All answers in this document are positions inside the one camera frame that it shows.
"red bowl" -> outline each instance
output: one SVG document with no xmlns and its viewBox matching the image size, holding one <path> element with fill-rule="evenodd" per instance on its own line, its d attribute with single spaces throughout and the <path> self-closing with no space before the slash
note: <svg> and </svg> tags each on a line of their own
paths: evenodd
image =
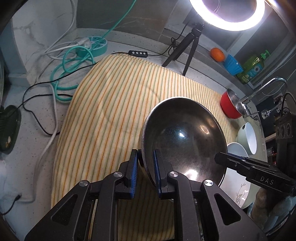
<svg viewBox="0 0 296 241">
<path fill-rule="evenodd" d="M 238 104 L 240 112 L 233 104 L 233 101 Z M 226 92 L 221 96 L 220 106 L 228 118 L 237 119 L 243 115 L 242 103 L 231 89 L 227 89 Z"/>
</svg>

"orange fruit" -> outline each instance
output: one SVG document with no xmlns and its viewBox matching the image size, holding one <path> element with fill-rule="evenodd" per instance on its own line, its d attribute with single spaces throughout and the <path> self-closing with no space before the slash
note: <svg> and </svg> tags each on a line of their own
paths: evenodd
<svg viewBox="0 0 296 241">
<path fill-rule="evenodd" d="M 222 62 L 225 59 L 224 53 L 218 48 L 212 48 L 210 51 L 210 55 L 217 62 Z"/>
</svg>

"striped cloth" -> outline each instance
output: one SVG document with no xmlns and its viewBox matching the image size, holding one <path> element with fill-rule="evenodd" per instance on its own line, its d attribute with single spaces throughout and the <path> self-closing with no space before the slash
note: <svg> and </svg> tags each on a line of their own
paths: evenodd
<svg viewBox="0 0 296 241">
<path fill-rule="evenodd" d="M 51 205 L 80 180 L 95 182 L 117 171 L 138 147 L 151 109 L 173 96 L 201 103 L 219 122 L 226 142 L 235 141 L 244 120 L 223 114 L 217 92 L 140 58 L 106 56 L 81 81 L 67 111 L 55 156 Z M 252 125 L 261 138 L 260 129 Z M 119 202 L 118 240 L 173 239 L 173 216 L 173 203 L 159 200 L 139 171 L 134 199 Z"/>
</svg>

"metal bolt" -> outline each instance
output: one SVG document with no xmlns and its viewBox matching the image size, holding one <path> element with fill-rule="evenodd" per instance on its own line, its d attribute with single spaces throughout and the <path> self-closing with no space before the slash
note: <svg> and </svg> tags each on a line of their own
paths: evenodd
<svg viewBox="0 0 296 241">
<path fill-rule="evenodd" d="M 114 172 L 114 177 L 122 177 L 122 172 Z"/>
<path fill-rule="evenodd" d="M 207 179 L 207 180 L 204 181 L 204 184 L 205 184 L 206 186 L 210 187 L 210 186 L 213 186 L 213 181 Z"/>
<path fill-rule="evenodd" d="M 87 180 L 82 180 L 79 182 L 79 186 L 81 187 L 86 187 L 89 184 L 89 182 Z"/>
<path fill-rule="evenodd" d="M 177 177 L 179 174 L 177 172 L 170 172 L 171 177 Z"/>
</svg>

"bottle label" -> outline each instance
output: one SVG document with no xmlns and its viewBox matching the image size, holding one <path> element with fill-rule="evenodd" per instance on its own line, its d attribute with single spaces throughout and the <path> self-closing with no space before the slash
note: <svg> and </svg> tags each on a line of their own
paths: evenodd
<svg viewBox="0 0 296 241">
<path fill-rule="evenodd" d="M 254 68 L 250 69 L 247 74 L 245 75 L 245 78 L 252 79 L 254 78 L 260 71 L 262 70 L 262 66 L 260 64 L 255 65 Z"/>
</svg>

